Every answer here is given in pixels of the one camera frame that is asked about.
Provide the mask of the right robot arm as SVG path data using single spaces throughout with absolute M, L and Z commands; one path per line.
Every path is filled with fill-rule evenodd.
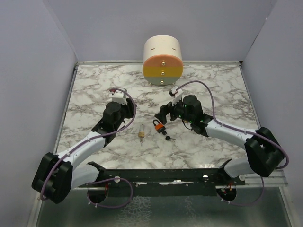
M 268 177 L 285 158 L 269 129 L 261 127 L 248 132 L 224 127 L 203 112 L 201 102 L 194 95 L 177 98 L 162 105 L 155 118 L 166 124 L 168 114 L 171 121 L 180 118 L 190 123 L 196 134 L 224 140 L 246 151 L 246 158 L 230 159 L 220 166 L 217 179 L 223 185 L 230 184 L 240 175 L 256 173 L 261 177 Z

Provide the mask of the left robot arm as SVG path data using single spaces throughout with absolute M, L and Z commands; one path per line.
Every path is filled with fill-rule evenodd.
M 99 165 L 93 162 L 84 167 L 79 165 L 112 142 L 116 134 L 123 130 L 120 125 L 125 119 L 133 121 L 135 116 L 133 99 L 126 98 L 120 103 L 112 101 L 106 105 L 103 117 L 84 139 L 59 154 L 45 154 L 31 184 L 40 193 L 40 199 L 58 204 L 74 188 L 87 183 L 101 186 L 105 176 L 100 172 Z

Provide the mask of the orange black padlock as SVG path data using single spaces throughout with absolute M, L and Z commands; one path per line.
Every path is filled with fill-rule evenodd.
M 162 133 L 163 131 L 166 130 L 165 126 L 160 121 L 158 121 L 157 119 L 153 120 L 152 123 L 153 123 L 157 133 Z

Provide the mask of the black-headed keys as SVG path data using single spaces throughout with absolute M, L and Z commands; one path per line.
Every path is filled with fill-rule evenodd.
M 171 136 L 169 136 L 166 131 L 163 131 L 162 135 L 165 136 L 165 140 L 167 140 L 167 141 L 175 141 L 175 139 L 172 138 Z

